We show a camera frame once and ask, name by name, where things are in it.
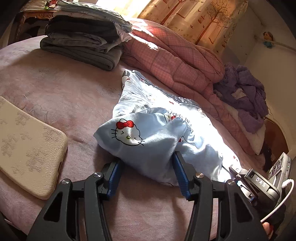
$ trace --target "bed sheet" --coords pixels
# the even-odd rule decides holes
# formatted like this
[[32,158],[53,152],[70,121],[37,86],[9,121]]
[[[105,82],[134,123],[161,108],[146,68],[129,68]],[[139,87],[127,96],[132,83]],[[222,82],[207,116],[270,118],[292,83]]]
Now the bed sheet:
[[[58,182],[63,178],[82,180],[113,159],[98,146],[93,133],[112,117],[122,91],[122,73],[132,68],[120,62],[107,72],[43,51],[39,48],[43,37],[0,50],[0,96],[67,135],[68,151]],[[149,74],[143,75],[170,91]],[[248,156],[221,123],[210,119],[243,166],[260,168],[262,164]],[[23,232],[29,233],[43,205],[43,200],[0,172],[0,211]],[[126,167],[116,195],[105,204],[105,212],[114,241],[179,241],[185,237],[192,206],[178,187],[157,183]],[[211,237],[217,226],[216,202],[214,211]]]

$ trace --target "table leg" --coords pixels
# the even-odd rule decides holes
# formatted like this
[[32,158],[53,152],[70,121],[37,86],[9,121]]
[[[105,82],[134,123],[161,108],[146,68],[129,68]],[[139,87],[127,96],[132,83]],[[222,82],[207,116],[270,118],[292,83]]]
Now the table leg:
[[27,13],[23,13],[22,16],[21,16],[20,21],[17,24],[17,29],[16,29],[16,32],[15,32],[15,40],[14,40],[14,42],[18,42],[19,41],[20,31],[22,29],[22,26],[23,26],[26,18],[27,18]]

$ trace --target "white cable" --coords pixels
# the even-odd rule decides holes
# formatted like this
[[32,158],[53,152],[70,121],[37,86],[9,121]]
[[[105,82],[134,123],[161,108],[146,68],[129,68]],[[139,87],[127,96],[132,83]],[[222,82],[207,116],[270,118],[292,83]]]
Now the white cable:
[[290,194],[292,193],[293,188],[294,188],[294,180],[293,179],[288,179],[288,180],[284,181],[283,185],[281,186],[282,188],[285,188],[289,183],[292,183],[292,187],[291,187],[290,191],[288,192],[287,196],[281,201],[281,203],[274,210],[272,210],[270,212],[270,214],[268,214],[260,222],[263,223],[266,219],[268,219],[271,215],[273,215],[280,208],[280,206],[282,206],[283,203],[288,199],[288,197],[290,196]]

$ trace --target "yellow curtain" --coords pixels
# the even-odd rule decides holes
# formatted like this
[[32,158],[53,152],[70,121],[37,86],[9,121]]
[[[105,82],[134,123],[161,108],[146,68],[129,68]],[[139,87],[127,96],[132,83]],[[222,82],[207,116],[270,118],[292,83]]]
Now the yellow curtain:
[[99,0],[97,5],[125,17],[162,24],[188,41],[221,55],[237,22],[247,10],[247,0]]

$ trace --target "wooden table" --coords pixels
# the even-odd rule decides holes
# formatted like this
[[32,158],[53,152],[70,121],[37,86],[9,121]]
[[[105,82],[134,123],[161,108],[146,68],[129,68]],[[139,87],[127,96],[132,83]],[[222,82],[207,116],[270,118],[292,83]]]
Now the wooden table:
[[20,32],[27,18],[37,18],[37,19],[48,19],[53,18],[53,14],[56,10],[45,10],[46,1],[45,0],[31,0],[29,1],[17,14],[16,22],[17,28],[15,32],[14,42],[19,41]]

